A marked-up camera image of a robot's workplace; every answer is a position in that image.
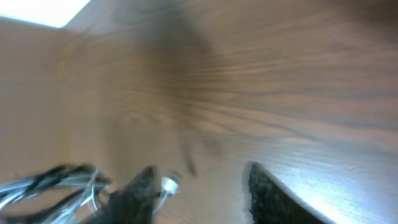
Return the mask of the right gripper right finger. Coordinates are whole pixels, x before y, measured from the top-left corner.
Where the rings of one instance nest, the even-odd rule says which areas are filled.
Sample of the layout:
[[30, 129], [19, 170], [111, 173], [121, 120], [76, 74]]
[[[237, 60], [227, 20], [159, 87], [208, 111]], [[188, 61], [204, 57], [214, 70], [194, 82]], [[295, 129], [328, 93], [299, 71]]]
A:
[[245, 166], [245, 191], [253, 224], [325, 224], [334, 221], [305, 202], [261, 163]]

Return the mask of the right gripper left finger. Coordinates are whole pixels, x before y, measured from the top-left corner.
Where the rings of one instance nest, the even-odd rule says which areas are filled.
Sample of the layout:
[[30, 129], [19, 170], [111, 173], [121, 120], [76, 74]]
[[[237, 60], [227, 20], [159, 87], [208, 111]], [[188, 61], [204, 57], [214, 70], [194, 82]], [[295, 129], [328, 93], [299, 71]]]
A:
[[159, 196], [157, 166], [147, 166], [123, 189], [113, 192], [108, 203], [83, 224], [151, 224]]

